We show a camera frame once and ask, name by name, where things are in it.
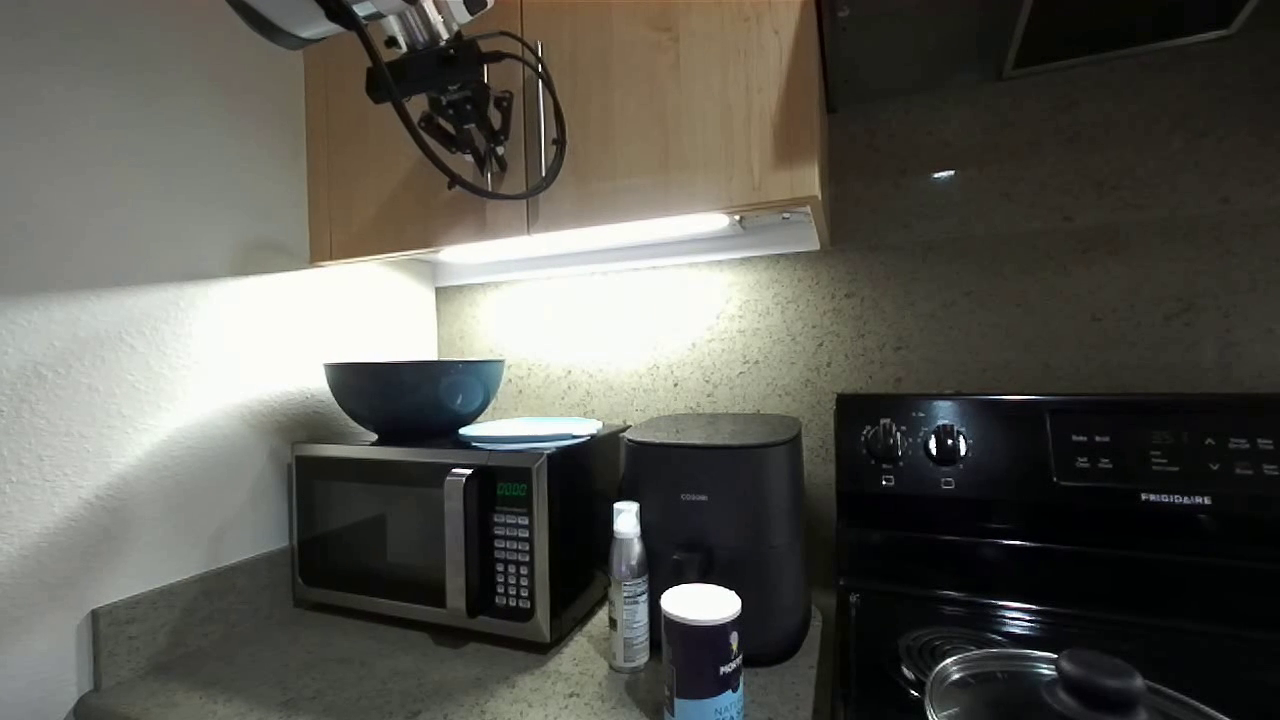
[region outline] cable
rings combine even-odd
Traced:
[[[548,189],[554,183],[554,174],[558,174],[558,167],[564,167],[564,153],[569,153],[564,107],[558,107],[558,92],[554,92],[554,80],[553,80],[548,65],[536,56],[536,46],[530,46],[525,35],[515,35],[515,32],[483,32],[483,35],[475,35],[475,45],[494,35],[494,39],[510,39],[510,45],[520,45],[529,56],[536,56],[536,61],[529,61],[529,56],[515,56],[515,52],[483,52],[483,56],[493,56],[494,65],[498,65],[498,61],[525,65],[525,69],[544,84],[548,105],[553,105],[553,119],[554,119],[553,164],[548,164],[548,171],[536,174],[536,183],[529,183],[529,189],[520,189],[520,191],[493,191],[493,189],[460,174],[454,167],[448,167],[448,161],[442,161],[442,156],[425,141],[425,131],[410,123],[409,105],[403,105],[403,94],[398,94],[398,88],[395,88],[395,80],[393,80],[393,71],[388,71],[388,65],[382,65],[382,56],[377,52],[366,28],[354,24],[353,32],[360,35],[360,46],[365,46],[366,65],[370,65],[377,76],[382,80],[398,129],[403,129],[409,141],[427,156],[427,164],[431,164],[441,174],[448,174],[448,183],[454,183],[454,189],[463,189],[463,191],[470,191],[470,194],[483,194],[483,199],[530,199],[530,194],[541,194],[541,191],[548,191]]]

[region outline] container lid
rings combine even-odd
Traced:
[[[638,534],[638,505],[635,501],[616,501],[612,505],[612,534],[635,539]]]
[[[629,443],[678,443],[678,447],[759,447],[799,436],[795,415],[768,411],[678,411],[629,427]]]
[[[1220,711],[1149,685],[1130,665],[1089,653],[977,649],[928,670],[928,720],[1225,720]]]
[[[720,624],[733,624],[744,610],[744,600],[733,586],[720,586],[720,583],[670,583],[660,596],[660,608],[677,624],[720,628]]]
[[[597,436],[603,423],[597,415],[502,415],[483,423],[463,423],[454,436],[470,447],[564,447]]]

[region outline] upper cabinet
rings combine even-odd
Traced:
[[[536,0],[569,164],[530,227],[819,194],[810,0]]]
[[[810,0],[498,0],[483,28],[548,56],[558,181],[525,204],[448,191],[393,107],[365,100],[354,39],[327,39],[307,46],[314,259],[819,194]]]

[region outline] black air fryer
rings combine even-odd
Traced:
[[[790,415],[684,411],[625,436],[638,491],[653,616],[662,586],[744,596],[749,665],[786,658],[806,632],[803,462]]]

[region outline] blue bowl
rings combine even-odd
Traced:
[[[382,443],[453,438],[502,378],[502,360],[323,365],[330,399]]]

